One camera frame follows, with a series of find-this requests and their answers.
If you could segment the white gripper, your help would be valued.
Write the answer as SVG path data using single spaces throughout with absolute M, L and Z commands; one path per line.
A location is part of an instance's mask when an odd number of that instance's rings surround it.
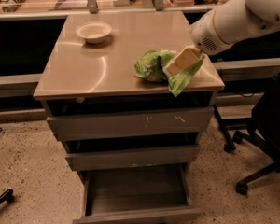
M 231 46 L 222 41 L 214 25 L 216 12 L 211 10 L 191 25 L 191 38 L 195 46 L 185 46 L 172 58 L 162 71 L 168 76 L 174 76 L 196 64 L 202 56 L 216 55 Z

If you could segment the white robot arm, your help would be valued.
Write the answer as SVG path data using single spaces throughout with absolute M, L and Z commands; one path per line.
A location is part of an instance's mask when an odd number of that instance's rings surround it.
M 174 76 L 248 38 L 280 31 L 280 0 L 229 0 L 191 25 L 193 44 L 183 48 L 162 71 Z

